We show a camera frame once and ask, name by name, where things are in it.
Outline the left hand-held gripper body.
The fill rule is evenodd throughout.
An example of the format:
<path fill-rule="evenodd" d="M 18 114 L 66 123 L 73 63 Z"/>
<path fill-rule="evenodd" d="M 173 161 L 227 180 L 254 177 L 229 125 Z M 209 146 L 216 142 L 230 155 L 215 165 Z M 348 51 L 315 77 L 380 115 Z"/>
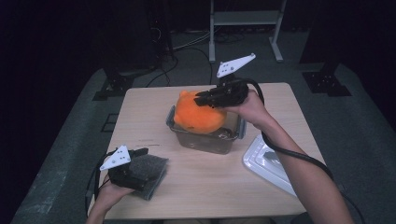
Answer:
<path fill-rule="evenodd" d="M 109 180 L 123 188 L 142 190 L 148 183 L 148 179 L 133 173 L 134 151 L 127 146 L 117 147 L 114 151 L 105 155 L 99 165 L 100 171 L 107 171 Z"/>

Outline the white metal stand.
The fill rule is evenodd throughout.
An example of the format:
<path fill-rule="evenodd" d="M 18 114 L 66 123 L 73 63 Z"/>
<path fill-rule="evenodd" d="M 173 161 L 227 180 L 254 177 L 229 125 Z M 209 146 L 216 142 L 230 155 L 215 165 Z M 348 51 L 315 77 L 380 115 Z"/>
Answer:
<path fill-rule="evenodd" d="M 269 37 L 271 49 L 276 61 L 282 63 L 283 56 L 277 44 L 277 39 L 284 12 L 288 0 L 281 0 L 280 8 L 277 10 L 260 10 L 260 11 L 232 11 L 221 12 L 214 9 L 214 0 L 210 0 L 210 18 L 209 18 L 209 43 L 208 43 L 208 60 L 213 63 L 216 60 L 215 28 L 220 26 L 245 26 L 245 25 L 274 25 L 273 35 Z"/>

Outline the black floor tape marker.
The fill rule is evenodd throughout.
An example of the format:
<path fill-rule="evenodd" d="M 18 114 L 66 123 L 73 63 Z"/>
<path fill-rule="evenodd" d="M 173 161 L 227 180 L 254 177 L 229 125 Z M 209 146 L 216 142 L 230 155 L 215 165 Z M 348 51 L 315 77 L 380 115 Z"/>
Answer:
<path fill-rule="evenodd" d="M 106 120 L 102 126 L 102 133 L 113 133 L 118 120 L 117 113 L 110 113 L 107 115 Z"/>

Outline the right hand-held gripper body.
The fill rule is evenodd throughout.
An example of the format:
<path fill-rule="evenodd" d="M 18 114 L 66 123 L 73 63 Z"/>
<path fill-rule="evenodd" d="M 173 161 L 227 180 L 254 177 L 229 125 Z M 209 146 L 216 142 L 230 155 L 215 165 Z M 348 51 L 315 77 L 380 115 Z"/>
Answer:
<path fill-rule="evenodd" d="M 255 58 L 256 55 L 251 53 L 219 64 L 219 84 L 214 90 L 214 107 L 236 106 L 245 101 L 248 96 L 248 79 L 236 77 L 234 73 Z"/>

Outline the grey plastic storage box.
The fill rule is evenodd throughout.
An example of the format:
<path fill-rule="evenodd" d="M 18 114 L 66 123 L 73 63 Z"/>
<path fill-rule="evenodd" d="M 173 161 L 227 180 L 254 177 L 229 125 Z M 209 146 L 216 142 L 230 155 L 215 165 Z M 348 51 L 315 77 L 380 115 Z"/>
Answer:
<path fill-rule="evenodd" d="M 231 151 L 236 139 L 246 135 L 247 122 L 235 113 L 228 112 L 225 123 L 216 131 L 207 134 L 191 133 L 174 121 L 176 107 L 173 105 L 166 118 L 166 125 L 176 135 L 178 142 L 187 148 L 225 155 Z"/>

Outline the grey cloth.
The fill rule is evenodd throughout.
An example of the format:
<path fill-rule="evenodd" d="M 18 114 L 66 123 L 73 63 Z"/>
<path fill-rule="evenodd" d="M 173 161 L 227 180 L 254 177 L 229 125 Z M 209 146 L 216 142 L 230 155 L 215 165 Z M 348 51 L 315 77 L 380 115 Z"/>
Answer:
<path fill-rule="evenodd" d="M 135 157 L 129 166 L 134 195 L 150 201 L 166 174 L 168 159 L 143 155 Z"/>

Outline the black stand base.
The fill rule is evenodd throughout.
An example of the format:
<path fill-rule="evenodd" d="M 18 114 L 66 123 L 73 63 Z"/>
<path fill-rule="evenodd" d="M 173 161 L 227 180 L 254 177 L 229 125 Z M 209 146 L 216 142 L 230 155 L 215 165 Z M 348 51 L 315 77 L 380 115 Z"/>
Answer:
<path fill-rule="evenodd" d="M 124 96 L 132 88 L 138 77 L 154 72 L 158 65 L 118 65 L 110 60 L 103 60 L 106 80 L 101 90 L 93 96 L 94 101 L 106 101 L 109 97 Z"/>
<path fill-rule="evenodd" d="M 301 63 L 323 63 L 315 72 L 303 72 L 304 80 L 313 93 L 327 93 L 329 96 L 350 96 L 351 93 L 335 75 L 341 62 L 336 10 L 332 0 L 320 0 L 317 16 L 306 40 Z"/>

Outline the person's right hand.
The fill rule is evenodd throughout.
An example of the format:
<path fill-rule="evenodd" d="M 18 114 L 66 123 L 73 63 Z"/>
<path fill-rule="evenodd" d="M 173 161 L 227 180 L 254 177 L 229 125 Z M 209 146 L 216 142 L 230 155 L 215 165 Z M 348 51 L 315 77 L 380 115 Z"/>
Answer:
<path fill-rule="evenodd" d="M 223 110 L 241 116 L 263 132 L 271 126 L 273 121 L 258 93 L 254 90 L 248 91 L 247 98 L 241 105 L 223 107 Z"/>

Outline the person's left hand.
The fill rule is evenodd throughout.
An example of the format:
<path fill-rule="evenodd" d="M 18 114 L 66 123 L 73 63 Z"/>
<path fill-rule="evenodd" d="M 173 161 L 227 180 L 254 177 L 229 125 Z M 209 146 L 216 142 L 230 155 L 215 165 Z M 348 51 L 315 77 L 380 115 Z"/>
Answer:
<path fill-rule="evenodd" d="M 113 184 L 106 176 L 102 186 L 99 188 L 99 195 L 91 209 L 90 216 L 105 217 L 106 213 L 117 204 L 124 196 L 134 192 L 133 189 L 120 187 Z"/>

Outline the orange plush toy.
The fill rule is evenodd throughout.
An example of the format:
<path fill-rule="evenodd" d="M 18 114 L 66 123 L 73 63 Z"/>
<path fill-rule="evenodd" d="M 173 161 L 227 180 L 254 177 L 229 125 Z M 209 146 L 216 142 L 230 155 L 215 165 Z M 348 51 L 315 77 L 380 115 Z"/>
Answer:
<path fill-rule="evenodd" d="M 194 101 L 197 93 L 198 91 L 180 92 L 174 122 L 191 133 L 213 133 L 225 123 L 227 113 L 209 105 L 198 106 Z"/>

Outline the dark equipment rack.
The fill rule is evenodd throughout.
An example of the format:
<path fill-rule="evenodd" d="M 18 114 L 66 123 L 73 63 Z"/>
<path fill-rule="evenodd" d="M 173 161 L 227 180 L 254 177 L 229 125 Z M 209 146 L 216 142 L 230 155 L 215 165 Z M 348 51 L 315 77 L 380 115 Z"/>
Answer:
<path fill-rule="evenodd" d="M 156 50 L 174 59 L 168 0 L 148 0 L 147 7 L 148 24 Z"/>

